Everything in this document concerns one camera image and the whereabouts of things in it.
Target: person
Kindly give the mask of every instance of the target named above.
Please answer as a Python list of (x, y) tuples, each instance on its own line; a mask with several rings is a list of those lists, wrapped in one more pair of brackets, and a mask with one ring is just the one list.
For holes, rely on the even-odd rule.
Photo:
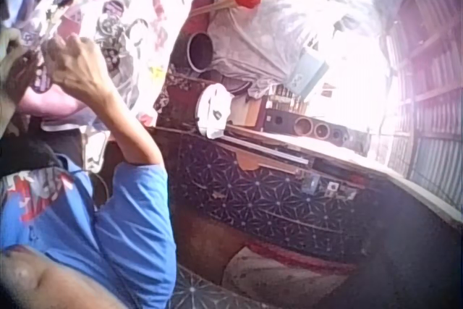
[(26, 309), (164, 309), (177, 262), (161, 152), (94, 42), (55, 37), (47, 52), (54, 83), (95, 112), (125, 162), (98, 210), (89, 176), (66, 156), (57, 154), (62, 166), (2, 177), (1, 282)]

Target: speaker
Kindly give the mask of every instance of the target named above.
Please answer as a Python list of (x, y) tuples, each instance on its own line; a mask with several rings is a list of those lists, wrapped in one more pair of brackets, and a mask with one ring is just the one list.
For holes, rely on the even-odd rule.
[(344, 126), (275, 109), (266, 109), (263, 131), (312, 137), (329, 141), (337, 146), (343, 146), (349, 140), (349, 131)]

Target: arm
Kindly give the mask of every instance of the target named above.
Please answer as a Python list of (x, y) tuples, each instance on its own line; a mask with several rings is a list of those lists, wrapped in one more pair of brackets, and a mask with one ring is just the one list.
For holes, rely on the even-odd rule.
[(128, 163), (163, 165), (159, 147), (130, 113), (117, 92), (112, 93), (103, 103), (92, 107), (92, 110), (111, 131)]
[(47, 52), (47, 67), (53, 72), (54, 82), (96, 113), (128, 163), (163, 165), (158, 146), (123, 102), (94, 42), (75, 35), (67, 42), (55, 37), (48, 42)]

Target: hand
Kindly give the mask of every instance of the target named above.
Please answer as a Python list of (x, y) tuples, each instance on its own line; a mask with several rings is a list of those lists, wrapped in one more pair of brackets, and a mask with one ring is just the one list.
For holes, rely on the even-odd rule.
[(0, 63), (1, 92), (17, 105), (35, 78), (38, 55), (18, 46)]
[(90, 39), (71, 35), (66, 41), (59, 36), (49, 40), (46, 66), (54, 83), (93, 110), (117, 93), (103, 54)]

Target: red pattern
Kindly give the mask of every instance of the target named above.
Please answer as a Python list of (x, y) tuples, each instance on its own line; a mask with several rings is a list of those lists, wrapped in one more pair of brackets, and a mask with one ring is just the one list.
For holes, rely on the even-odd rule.
[(324, 261), (262, 242), (251, 242), (247, 247), (254, 253), (285, 266), (303, 268), (321, 275), (349, 275), (356, 269), (356, 266), (352, 264)]

